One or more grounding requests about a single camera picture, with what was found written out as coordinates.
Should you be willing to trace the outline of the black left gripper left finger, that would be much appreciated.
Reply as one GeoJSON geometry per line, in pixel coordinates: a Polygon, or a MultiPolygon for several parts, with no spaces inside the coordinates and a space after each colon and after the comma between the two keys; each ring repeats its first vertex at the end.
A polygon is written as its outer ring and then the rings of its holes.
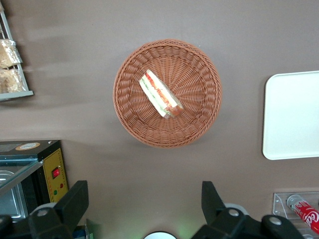
{"type": "Polygon", "coordinates": [[[71,239],[89,206],[88,182],[77,181],[54,207],[42,207],[28,218],[33,239],[71,239]]]}

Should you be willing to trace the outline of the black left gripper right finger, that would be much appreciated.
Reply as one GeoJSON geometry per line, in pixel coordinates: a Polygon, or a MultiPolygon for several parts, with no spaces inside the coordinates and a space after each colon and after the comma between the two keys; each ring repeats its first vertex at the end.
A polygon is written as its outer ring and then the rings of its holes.
{"type": "Polygon", "coordinates": [[[234,204],[225,205],[210,181],[202,182],[201,208],[206,220],[194,239],[260,239],[260,222],[234,204]]]}

